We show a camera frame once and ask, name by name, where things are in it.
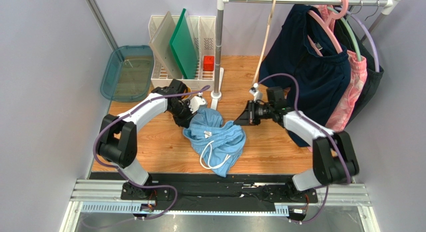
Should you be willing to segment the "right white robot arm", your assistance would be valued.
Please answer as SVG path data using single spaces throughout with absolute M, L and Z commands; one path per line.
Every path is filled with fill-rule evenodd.
M 312 169 L 295 174 L 285 183 L 284 195 L 298 201 L 316 188 L 331 184 L 351 183 L 360 171 L 350 135 L 326 128 L 288 106 L 281 87 L 266 90 L 267 101 L 254 85 L 242 114 L 234 121 L 240 126 L 257 126 L 262 120 L 271 119 L 288 132 L 296 134 L 312 148 Z

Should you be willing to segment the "beige plastic hanger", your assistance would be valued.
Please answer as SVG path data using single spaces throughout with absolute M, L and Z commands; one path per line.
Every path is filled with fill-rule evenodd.
M 256 67 L 256 70 L 255 70 L 255 74 L 253 76 L 252 83 L 251 83 L 254 87 L 258 83 L 259 73 L 260 73 L 260 67 L 261 67 L 261 63 L 262 63 L 263 58 L 264 58 L 264 54 L 265 54 L 265 50 L 266 50 L 266 45 L 267 45 L 268 38 L 269 38 L 269 33 L 270 33 L 271 22 L 272 22 L 273 15 L 274 15 L 274 12 L 275 12 L 276 3 L 277 3 L 277 0 L 272 0 L 272 6 L 271 6 L 271 9 L 270 9 L 270 13 L 269 13 L 268 19 L 267 19 L 265 37 L 264 37 L 264 41 L 263 41 L 263 45 L 262 45 L 260 57 L 259 57 L 259 60 L 258 60 L 258 63 L 257 63 L 257 67 Z

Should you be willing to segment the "light blue shorts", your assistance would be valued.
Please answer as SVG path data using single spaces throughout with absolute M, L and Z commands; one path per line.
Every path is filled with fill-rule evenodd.
M 200 165 L 223 178 L 242 155 L 247 139 L 240 125 L 225 122 L 220 112 L 211 108 L 199 109 L 183 135 L 199 155 Z

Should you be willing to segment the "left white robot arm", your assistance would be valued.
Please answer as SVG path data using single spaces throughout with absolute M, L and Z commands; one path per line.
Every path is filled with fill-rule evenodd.
M 198 110 L 207 106 L 201 90 L 190 91 L 180 80 L 168 86 L 156 87 L 139 104 L 119 115 L 107 114 L 93 145 L 94 159 L 101 165 L 114 168 L 126 179 L 124 189 L 142 200 L 154 194 L 151 175 L 142 167 L 138 153 L 138 133 L 156 116 L 168 112 L 178 127 L 188 128 Z

